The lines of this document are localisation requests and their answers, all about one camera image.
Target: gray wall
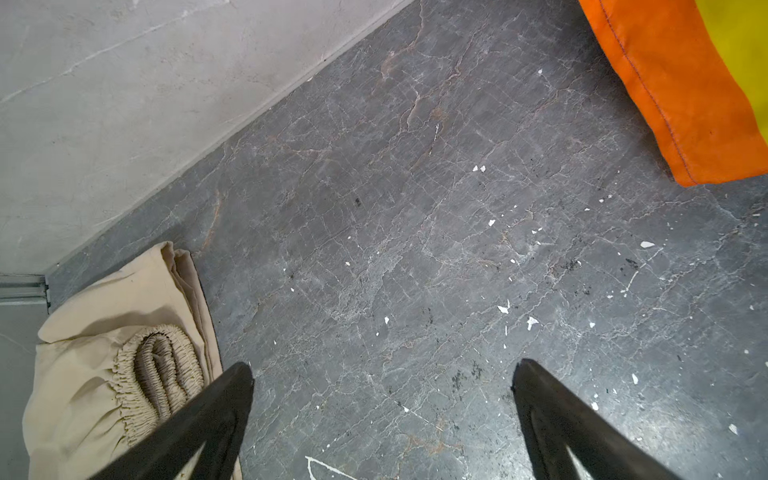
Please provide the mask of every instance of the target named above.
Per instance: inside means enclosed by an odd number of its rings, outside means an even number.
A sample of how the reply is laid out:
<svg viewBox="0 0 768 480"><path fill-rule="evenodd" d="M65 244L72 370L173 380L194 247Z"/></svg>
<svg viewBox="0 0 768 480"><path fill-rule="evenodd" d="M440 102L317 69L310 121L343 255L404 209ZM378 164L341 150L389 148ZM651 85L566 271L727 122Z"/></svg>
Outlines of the gray wall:
<svg viewBox="0 0 768 480"><path fill-rule="evenodd" d="M0 3L0 273L43 273L411 0Z"/></svg>

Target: beige fabric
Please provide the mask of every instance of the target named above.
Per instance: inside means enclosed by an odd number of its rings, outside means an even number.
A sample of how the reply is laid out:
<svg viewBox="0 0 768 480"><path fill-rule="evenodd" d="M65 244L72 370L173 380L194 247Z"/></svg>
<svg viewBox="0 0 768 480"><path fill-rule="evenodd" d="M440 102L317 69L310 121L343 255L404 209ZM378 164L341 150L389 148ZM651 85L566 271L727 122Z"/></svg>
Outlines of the beige fabric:
<svg viewBox="0 0 768 480"><path fill-rule="evenodd" d="M93 475L222 373L197 271L170 242L70 298L38 336L22 421L34 480Z"/></svg>

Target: dark stain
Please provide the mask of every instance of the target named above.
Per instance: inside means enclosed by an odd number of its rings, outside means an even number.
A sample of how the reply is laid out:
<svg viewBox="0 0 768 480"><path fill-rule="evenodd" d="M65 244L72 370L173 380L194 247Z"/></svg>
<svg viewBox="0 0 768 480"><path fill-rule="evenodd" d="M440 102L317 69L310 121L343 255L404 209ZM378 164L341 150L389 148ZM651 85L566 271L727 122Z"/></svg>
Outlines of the dark stain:
<svg viewBox="0 0 768 480"><path fill-rule="evenodd" d="M569 261L565 262L565 269L568 272L572 272L576 270L576 267L578 266L578 262L575 258L571 258Z"/></svg>
<svg viewBox="0 0 768 480"><path fill-rule="evenodd" d="M466 379L466 375L462 373L461 370L457 370L456 374L451 377L451 380L453 380L453 391L458 392L462 389L462 380Z"/></svg>
<svg viewBox="0 0 768 480"><path fill-rule="evenodd" d="M472 376L474 376L476 380L480 380L480 377L482 376L482 368L474 360L472 360Z"/></svg>

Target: gray marble floor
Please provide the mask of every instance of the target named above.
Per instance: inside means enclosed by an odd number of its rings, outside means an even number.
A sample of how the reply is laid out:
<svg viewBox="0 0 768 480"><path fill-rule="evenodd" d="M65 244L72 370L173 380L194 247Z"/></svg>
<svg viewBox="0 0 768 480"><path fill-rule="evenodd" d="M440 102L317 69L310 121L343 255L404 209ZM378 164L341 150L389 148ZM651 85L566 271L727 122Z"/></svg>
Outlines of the gray marble floor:
<svg viewBox="0 0 768 480"><path fill-rule="evenodd" d="M765 478L767 192L674 183L576 0L424 0L49 283L191 250L247 478L530 478L521 357L685 478Z"/></svg>

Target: orange fabric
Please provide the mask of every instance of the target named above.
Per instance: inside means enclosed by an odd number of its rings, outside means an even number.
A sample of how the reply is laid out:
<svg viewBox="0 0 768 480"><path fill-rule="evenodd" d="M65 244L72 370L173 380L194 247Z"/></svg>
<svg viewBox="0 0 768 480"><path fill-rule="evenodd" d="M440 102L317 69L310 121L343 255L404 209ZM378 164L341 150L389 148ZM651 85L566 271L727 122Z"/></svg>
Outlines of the orange fabric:
<svg viewBox="0 0 768 480"><path fill-rule="evenodd" d="M768 145L694 0L579 0L680 185L768 173Z"/></svg>

